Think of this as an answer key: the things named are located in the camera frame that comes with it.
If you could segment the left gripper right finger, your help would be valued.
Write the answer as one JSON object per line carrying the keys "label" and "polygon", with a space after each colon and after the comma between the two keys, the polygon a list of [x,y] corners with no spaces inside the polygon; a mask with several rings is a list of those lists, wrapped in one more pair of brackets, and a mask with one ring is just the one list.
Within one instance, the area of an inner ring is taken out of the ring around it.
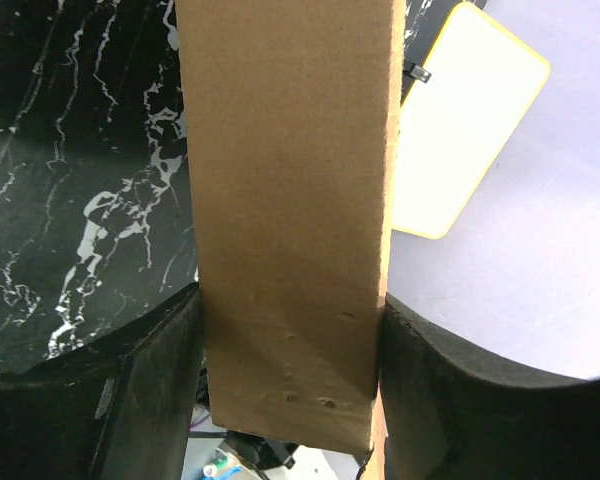
{"label": "left gripper right finger", "polygon": [[380,371],[396,479],[600,479],[600,378],[506,359],[393,296]]}

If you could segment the white board yellow rim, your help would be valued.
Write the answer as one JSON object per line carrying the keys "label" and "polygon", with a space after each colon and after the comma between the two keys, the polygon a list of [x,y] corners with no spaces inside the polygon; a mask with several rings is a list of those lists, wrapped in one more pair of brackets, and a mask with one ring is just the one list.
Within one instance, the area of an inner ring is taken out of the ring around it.
{"label": "white board yellow rim", "polygon": [[440,239],[544,87],[550,64],[461,1],[418,69],[401,107],[393,227]]}

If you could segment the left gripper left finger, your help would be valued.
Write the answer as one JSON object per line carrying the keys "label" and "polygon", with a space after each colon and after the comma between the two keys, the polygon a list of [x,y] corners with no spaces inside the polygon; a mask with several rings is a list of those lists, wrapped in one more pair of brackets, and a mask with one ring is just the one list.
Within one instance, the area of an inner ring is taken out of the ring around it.
{"label": "left gripper left finger", "polygon": [[0,374],[0,479],[178,479],[203,357],[197,284],[90,344]]}

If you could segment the large cardboard box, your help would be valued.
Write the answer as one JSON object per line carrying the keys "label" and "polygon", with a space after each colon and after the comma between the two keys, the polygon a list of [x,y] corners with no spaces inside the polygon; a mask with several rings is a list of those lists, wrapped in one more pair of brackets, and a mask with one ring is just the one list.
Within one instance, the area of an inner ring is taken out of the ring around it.
{"label": "large cardboard box", "polygon": [[383,477],[401,1],[180,1],[210,406]]}

